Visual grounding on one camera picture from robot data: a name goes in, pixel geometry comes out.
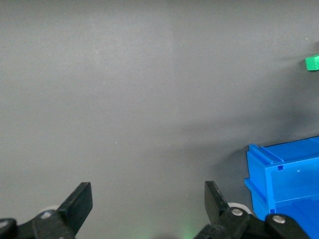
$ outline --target blue container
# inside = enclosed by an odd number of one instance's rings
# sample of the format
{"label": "blue container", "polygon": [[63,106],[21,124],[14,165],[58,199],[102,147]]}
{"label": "blue container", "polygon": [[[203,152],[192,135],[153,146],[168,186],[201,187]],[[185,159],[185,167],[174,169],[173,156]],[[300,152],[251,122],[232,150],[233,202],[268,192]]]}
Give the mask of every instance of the blue container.
{"label": "blue container", "polygon": [[245,184],[257,217],[288,215],[319,239],[319,137],[268,147],[251,144],[247,159]]}

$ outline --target metal screw head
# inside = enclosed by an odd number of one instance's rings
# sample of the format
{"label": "metal screw head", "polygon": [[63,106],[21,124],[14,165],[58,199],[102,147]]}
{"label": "metal screw head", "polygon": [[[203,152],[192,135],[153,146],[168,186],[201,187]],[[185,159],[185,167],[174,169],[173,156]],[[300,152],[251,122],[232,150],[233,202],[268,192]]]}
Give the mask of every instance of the metal screw head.
{"label": "metal screw head", "polygon": [[276,222],[276,223],[280,223],[280,224],[284,224],[286,222],[286,220],[279,216],[279,215],[274,215],[273,216],[273,220]]}
{"label": "metal screw head", "polygon": [[0,223],[0,228],[4,228],[8,225],[8,221],[4,221]]}
{"label": "metal screw head", "polygon": [[50,212],[44,212],[42,215],[41,215],[41,219],[47,219],[51,216],[51,213]]}
{"label": "metal screw head", "polygon": [[240,217],[241,215],[243,215],[243,212],[241,210],[239,210],[238,208],[234,208],[233,210],[231,210],[232,214],[234,214],[235,216]]}

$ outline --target green cube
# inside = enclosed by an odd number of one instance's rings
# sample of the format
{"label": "green cube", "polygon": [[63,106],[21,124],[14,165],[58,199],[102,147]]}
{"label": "green cube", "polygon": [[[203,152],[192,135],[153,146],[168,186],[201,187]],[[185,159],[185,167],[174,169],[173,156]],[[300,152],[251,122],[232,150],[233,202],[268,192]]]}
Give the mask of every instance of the green cube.
{"label": "green cube", "polygon": [[319,70],[319,54],[308,57],[305,60],[306,60],[307,70],[309,71]]}

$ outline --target gray surface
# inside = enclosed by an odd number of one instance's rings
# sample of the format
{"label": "gray surface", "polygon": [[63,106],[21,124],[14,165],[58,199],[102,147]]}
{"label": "gray surface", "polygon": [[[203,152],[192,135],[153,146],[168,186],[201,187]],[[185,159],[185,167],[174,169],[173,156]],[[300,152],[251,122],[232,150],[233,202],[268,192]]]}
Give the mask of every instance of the gray surface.
{"label": "gray surface", "polygon": [[1,1],[0,216],[91,181],[84,238],[190,239],[250,143],[319,134],[319,1]]}

